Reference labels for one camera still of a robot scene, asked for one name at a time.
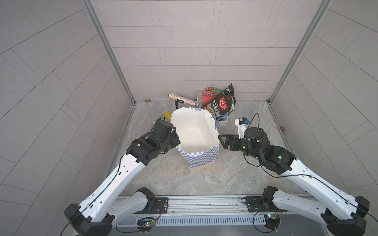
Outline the blue checkered paper bag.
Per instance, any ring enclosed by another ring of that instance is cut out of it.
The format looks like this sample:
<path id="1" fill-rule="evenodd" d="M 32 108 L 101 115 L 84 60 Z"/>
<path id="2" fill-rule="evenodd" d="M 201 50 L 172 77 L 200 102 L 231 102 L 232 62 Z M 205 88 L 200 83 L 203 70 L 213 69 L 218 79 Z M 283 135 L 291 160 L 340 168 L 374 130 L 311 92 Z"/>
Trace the blue checkered paper bag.
<path id="1" fill-rule="evenodd" d="M 181 142 L 176 148 L 190 172 L 215 163 L 219 155 L 220 141 L 211 113 L 200 108 L 183 107 L 173 111 L 171 123 Z"/>

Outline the black red condiment packet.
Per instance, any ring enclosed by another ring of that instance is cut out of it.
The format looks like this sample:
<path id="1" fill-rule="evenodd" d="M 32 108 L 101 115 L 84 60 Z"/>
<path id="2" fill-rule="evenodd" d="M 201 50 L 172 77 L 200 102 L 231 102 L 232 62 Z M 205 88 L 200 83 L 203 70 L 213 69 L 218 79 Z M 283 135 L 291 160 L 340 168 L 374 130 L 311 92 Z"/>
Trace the black red condiment packet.
<path id="1" fill-rule="evenodd" d="M 216 92 L 215 98 L 202 106 L 202 109 L 207 110 L 218 121 L 226 115 L 229 115 L 236 104 L 236 98 L 234 93 L 234 87 L 230 84 L 226 89 L 221 92 Z"/>

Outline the red green small packet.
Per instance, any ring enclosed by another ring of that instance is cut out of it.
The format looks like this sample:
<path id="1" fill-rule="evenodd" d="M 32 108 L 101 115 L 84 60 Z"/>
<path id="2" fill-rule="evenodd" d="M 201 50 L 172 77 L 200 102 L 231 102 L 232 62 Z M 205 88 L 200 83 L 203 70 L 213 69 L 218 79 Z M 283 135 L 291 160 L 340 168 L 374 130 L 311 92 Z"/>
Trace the red green small packet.
<path id="1" fill-rule="evenodd" d="M 205 106 L 215 98 L 215 92 L 203 92 L 202 93 L 202 106 Z"/>

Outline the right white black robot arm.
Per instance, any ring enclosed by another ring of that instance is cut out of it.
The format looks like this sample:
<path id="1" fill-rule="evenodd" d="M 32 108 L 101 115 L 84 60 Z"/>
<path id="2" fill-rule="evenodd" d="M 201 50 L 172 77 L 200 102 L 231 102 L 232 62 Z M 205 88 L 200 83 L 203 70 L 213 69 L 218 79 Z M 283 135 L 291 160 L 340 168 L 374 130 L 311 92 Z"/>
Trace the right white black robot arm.
<path id="1" fill-rule="evenodd" d="M 276 179 L 291 180 L 315 198 L 304 199 L 268 186 L 260 199 L 266 211 L 288 210 L 300 214 L 324 225 L 334 236 L 365 234 L 367 222 L 364 217 L 370 202 L 362 196 L 354 197 L 341 191 L 287 149 L 270 144 L 263 129 L 249 127 L 243 134 L 220 135 L 218 139 L 225 149 L 256 158 L 266 173 L 274 172 Z"/>

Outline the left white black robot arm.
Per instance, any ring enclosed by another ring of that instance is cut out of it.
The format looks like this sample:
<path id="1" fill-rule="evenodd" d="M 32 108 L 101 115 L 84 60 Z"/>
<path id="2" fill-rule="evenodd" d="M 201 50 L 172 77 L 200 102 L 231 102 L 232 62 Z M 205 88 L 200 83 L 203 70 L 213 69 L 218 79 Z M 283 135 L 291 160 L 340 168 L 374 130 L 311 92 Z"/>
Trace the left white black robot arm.
<path id="1" fill-rule="evenodd" d="M 119 164 L 92 194 L 80 204 L 70 204 L 66 208 L 64 214 L 69 225 L 79 236 L 107 236 L 126 217 L 151 212 L 156 196 L 145 187 L 118 203 L 115 201 L 151 160 L 179 144 L 173 124 L 157 119 L 150 132 L 132 141 Z"/>

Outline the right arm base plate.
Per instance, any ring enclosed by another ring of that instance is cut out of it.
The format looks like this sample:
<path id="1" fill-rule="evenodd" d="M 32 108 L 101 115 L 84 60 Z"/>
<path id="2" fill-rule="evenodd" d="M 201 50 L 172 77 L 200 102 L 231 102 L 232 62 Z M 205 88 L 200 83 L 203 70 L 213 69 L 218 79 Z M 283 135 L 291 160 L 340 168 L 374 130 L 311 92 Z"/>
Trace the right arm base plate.
<path id="1" fill-rule="evenodd" d="M 247 206 L 248 212 L 278 212 L 271 198 L 263 196 L 247 196 L 241 199 L 241 203 Z"/>

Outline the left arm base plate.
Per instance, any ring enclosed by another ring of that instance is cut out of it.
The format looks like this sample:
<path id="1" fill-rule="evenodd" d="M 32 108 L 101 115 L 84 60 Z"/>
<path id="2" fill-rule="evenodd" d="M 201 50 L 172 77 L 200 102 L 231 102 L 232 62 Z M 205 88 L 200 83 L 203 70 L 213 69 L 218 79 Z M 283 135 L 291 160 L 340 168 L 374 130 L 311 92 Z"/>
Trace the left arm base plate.
<path id="1" fill-rule="evenodd" d="M 166 197 L 156 197 L 154 202 L 149 201 L 146 207 L 140 211 L 140 214 L 158 214 L 160 213 L 167 213 L 169 204 L 169 198 Z"/>

